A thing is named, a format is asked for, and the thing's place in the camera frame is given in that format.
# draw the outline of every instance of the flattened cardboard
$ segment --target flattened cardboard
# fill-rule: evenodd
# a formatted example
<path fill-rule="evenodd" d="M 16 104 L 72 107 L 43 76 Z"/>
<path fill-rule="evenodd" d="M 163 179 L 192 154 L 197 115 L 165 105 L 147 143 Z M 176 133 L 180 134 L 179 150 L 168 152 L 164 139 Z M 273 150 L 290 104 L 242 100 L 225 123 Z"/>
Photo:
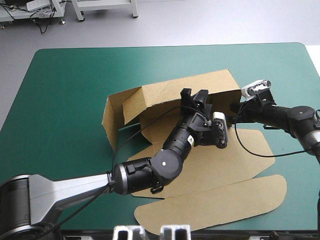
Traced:
<path fill-rule="evenodd" d="M 119 129 L 138 122 L 143 127 L 172 106 L 178 106 L 183 88 L 191 88 L 193 94 L 207 89 L 207 102 L 213 103 L 213 109 L 225 112 L 227 117 L 233 115 L 229 105 L 238 103 L 241 98 L 239 86 L 227 69 L 143 85 L 112 94 L 108 96 L 102 119 L 112 148 L 116 148 Z M 177 109 L 168 116 L 177 115 L 179 112 Z M 151 143 L 161 142 L 166 139 L 173 126 L 164 124 L 161 131 L 153 130 L 155 127 L 147 128 L 142 134 Z"/>
<path fill-rule="evenodd" d="M 134 216 L 153 234 L 171 224 L 187 224 L 194 231 L 268 213 L 280 206 L 286 193 L 285 178 L 272 175 L 142 205 Z"/>
<path fill-rule="evenodd" d="M 152 194 L 149 189 L 135 192 L 136 197 L 170 198 L 174 196 L 201 192 L 222 186 L 249 180 L 275 163 L 275 158 L 256 157 L 247 153 L 239 144 L 235 130 L 229 129 L 227 148 L 214 146 L 193 147 L 188 158 L 183 163 L 181 174 L 164 190 Z M 259 130 L 238 129 L 243 144 L 260 154 L 272 155 L 272 151 Z M 155 143 L 129 160 L 153 157 L 161 148 L 163 142 Z"/>

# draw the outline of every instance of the wire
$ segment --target wire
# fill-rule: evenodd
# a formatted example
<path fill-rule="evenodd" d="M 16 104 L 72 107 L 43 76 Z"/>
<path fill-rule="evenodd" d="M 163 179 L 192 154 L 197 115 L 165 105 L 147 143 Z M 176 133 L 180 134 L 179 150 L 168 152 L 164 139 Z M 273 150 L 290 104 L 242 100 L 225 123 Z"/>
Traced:
<path fill-rule="evenodd" d="M 44 34 L 44 33 L 47 31 L 48 26 L 51 25 L 51 21 L 52 21 L 52 18 L 55 16 L 56 9 L 55 9 L 55 8 L 52 9 L 52 6 L 51 6 L 51 13 L 50 13 L 50 16 L 49 16 L 49 20 L 48 20 L 47 24 L 45 25 L 44 30 L 41 28 L 40 22 L 36 22 L 34 19 L 31 18 L 33 15 L 38 14 L 38 13 L 39 13 L 39 11 L 36 11 L 36 12 L 34 12 L 33 14 L 31 14 L 30 17 L 29 17 L 29 19 L 30 19 L 34 24 L 36 24 L 36 25 L 38 26 L 38 28 L 39 28 L 39 30 L 40 30 L 40 33 L 41 33 L 41 34 Z"/>
<path fill-rule="evenodd" d="M 55 225 L 54 227 L 50 228 L 49 230 L 45 231 L 44 233 L 42 233 L 41 235 L 31 239 L 31 240 L 38 240 L 40 238 L 42 238 L 43 236 L 53 232 L 54 230 L 58 229 L 61 227 L 62 224 L 64 224 L 65 222 L 69 221 L 71 218 L 73 218 L 76 214 L 78 214 L 81 210 L 83 210 L 85 207 L 87 207 L 89 204 L 91 204 L 94 200 L 96 200 L 97 197 L 99 197 L 109 186 L 109 184 L 105 185 L 98 193 L 96 193 L 94 195 L 93 198 L 91 198 L 88 202 L 86 202 L 84 205 L 82 205 L 81 207 L 79 207 L 76 211 L 74 211 L 72 214 L 70 214 L 68 217 L 66 217 L 65 219 L 63 219 L 61 222 L 59 222 L 57 225 Z"/>
<path fill-rule="evenodd" d="M 147 124 L 146 126 L 144 126 L 143 128 L 141 128 L 139 131 L 137 131 L 135 134 L 133 134 L 131 137 L 129 137 L 124 143 L 122 143 L 119 148 L 117 148 L 115 151 L 114 151 L 114 155 L 112 157 L 112 175 L 114 174 L 114 170 L 115 170 L 115 166 L 116 166 L 116 155 L 118 154 L 119 150 L 124 146 L 126 145 L 131 139 L 133 139 L 136 135 L 138 135 L 139 133 L 141 133 L 143 130 L 145 130 L 147 127 L 149 127 L 150 125 L 154 124 L 156 121 L 158 121 L 159 119 L 161 119 L 164 115 L 170 113 L 171 111 L 175 110 L 175 109 L 178 109 L 178 108 L 181 108 L 181 109 L 189 109 L 189 110 L 192 110 L 194 112 L 197 112 L 199 114 L 201 114 L 203 117 L 205 117 L 207 120 L 209 120 L 207 118 L 207 116 L 205 116 L 203 114 L 203 112 L 193 108 L 193 107 L 190 107 L 190 106 L 175 106 L 171 109 L 169 109 L 168 111 L 164 112 L 163 114 L 161 114 L 160 116 L 158 116 L 155 120 L 153 120 L 152 122 L 150 122 L 149 124 Z"/>
<path fill-rule="evenodd" d="M 242 107 L 244 106 L 246 102 L 243 102 L 238 110 L 238 113 L 236 114 L 236 117 L 235 117 L 235 121 L 234 121 L 234 131 L 235 131 L 235 135 L 236 135 L 236 138 L 238 139 L 239 141 L 239 144 L 241 145 L 241 147 L 246 150 L 248 153 L 254 155 L 254 156 L 257 156 L 257 157 L 261 157 L 261 158 L 276 158 L 276 157 L 284 157 L 284 156 L 289 156 L 289 155 L 294 155 L 294 154 L 302 154 L 302 153 L 306 153 L 306 152 L 309 152 L 311 151 L 311 149 L 307 149 L 307 150 L 302 150 L 302 151 L 294 151 L 294 152 L 289 152 L 289 153 L 284 153 L 284 154 L 277 154 L 277 155 L 262 155 L 262 154 L 257 154 L 257 153 L 254 153 L 250 150 L 248 150 L 244 144 L 241 142 L 240 138 L 239 138 L 239 135 L 238 135 L 238 131 L 237 131 L 237 121 L 238 121 L 238 116 L 239 114 L 242 112 L 241 109 Z"/>
<path fill-rule="evenodd" d="M 12 20 L 16 20 L 11 14 L 10 12 L 6 9 L 6 6 L 2 5 L 1 6 L 3 7 L 3 9 L 9 14 L 9 16 L 12 18 Z"/>

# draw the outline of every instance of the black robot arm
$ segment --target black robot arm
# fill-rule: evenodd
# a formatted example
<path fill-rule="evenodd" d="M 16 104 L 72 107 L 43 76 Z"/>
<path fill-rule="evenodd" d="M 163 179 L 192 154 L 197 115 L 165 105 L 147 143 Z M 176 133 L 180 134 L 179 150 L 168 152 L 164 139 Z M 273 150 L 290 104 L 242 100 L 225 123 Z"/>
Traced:
<path fill-rule="evenodd" d="M 93 200 L 101 193 L 125 195 L 148 188 L 153 194 L 158 193 L 181 173 L 193 146 L 225 148 L 225 115 L 212 113 L 207 97 L 208 90 L 192 96 L 191 89 L 182 90 L 180 120 L 154 157 L 119 163 L 113 174 L 61 181 L 37 174 L 19 175 L 1 184 L 0 240 L 33 240 L 39 236 L 41 240 L 60 240 L 55 224 L 63 209 Z"/>
<path fill-rule="evenodd" d="M 206 103 L 208 90 L 191 96 L 191 89 L 184 88 L 180 94 L 180 119 L 162 149 L 154 157 L 117 164 L 109 182 L 111 191 L 123 195 L 151 188 L 153 194 L 158 193 L 181 173 L 193 146 L 227 146 L 225 115 L 212 113 L 212 105 Z"/>
<path fill-rule="evenodd" d="M 265 129 L 282 129 L 297 139 L 304 150 L 320 156 L 320 119 L 309 106 L 277 106 L 268 80 L 255 81 L 241 89 L 245 102 L 231 106 L 235 123 L 261 123 Z"/>

